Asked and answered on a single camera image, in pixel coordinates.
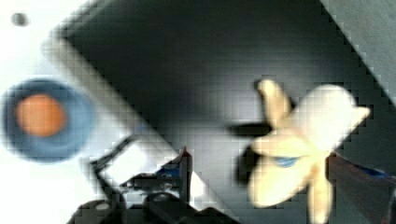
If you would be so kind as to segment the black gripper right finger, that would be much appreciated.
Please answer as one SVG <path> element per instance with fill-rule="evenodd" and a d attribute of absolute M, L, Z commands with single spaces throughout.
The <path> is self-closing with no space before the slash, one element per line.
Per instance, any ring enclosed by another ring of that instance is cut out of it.
<path fill-rule="evenodd" d="M 371 224 L 395 224 L 395 176 L 370 169 L 332 153 L 326 178 Z"/>

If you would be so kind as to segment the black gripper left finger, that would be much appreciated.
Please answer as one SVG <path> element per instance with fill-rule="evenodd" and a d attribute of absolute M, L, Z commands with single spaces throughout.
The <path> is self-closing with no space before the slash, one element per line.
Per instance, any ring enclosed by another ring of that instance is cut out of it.
<path fill-rule="evenodd" d="M 106 198 L 80 205 L 66 224 L 240 224 L 214 207 L 190 205 L 192 156 L 187 150 L 158 171 L 114 188 L 101 172 L 119 154 L 117 149 L 91 163 Z"/>

